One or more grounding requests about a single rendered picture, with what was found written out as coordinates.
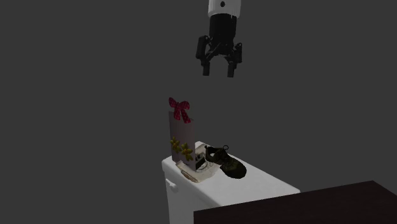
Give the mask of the grey gift bag red bow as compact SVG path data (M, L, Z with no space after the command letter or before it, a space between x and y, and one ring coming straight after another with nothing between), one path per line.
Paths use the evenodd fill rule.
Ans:
M193 119L188 116L188 101L177 102L169 98L169 128L172 160L182 161L191 170L196 171L195 132Z

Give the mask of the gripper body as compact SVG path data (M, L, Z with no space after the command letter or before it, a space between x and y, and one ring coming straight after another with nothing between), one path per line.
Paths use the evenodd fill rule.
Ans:
M221 55L229 55L234 47L237 17L227 13L218 13L210 17L210 49L218 50Z

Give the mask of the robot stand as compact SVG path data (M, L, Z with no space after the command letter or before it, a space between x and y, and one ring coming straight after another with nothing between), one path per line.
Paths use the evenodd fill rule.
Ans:
M195 211L193 224L397 224L397 195L371 180Z

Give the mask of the white beige flat box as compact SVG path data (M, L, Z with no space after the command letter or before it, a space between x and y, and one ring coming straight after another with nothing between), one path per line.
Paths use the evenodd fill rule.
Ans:
M202 165L199 166L199 168L196 169L196 171L193 171L188 165L183 163L182 160L176 163L176 166L181 171L181 174L194 183L199 183L208 178L211 178L219 169L218 164L208 162L205 159L205 146L206 144L203 143L197 146L195 149L196 155L200 156L201 161L204 162Z

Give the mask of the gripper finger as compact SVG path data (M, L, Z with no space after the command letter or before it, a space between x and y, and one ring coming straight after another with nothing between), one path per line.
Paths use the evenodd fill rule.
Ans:
M211 60L219 55L221 44L222 42L216 38L210 38L209 36L199 37L195 57L200 60L204 76L209 76Z
M242 62L242 43L233 46L225 59L228 62L227 77L233 78L237 65Z

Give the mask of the dark green shoe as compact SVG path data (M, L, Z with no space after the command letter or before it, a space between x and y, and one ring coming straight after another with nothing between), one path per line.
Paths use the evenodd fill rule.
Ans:
M208 162L219 165L219 168L229 178L242 179L246 173L246 167L236 158L228 154L228 145L222 147L205 146L205 159Z

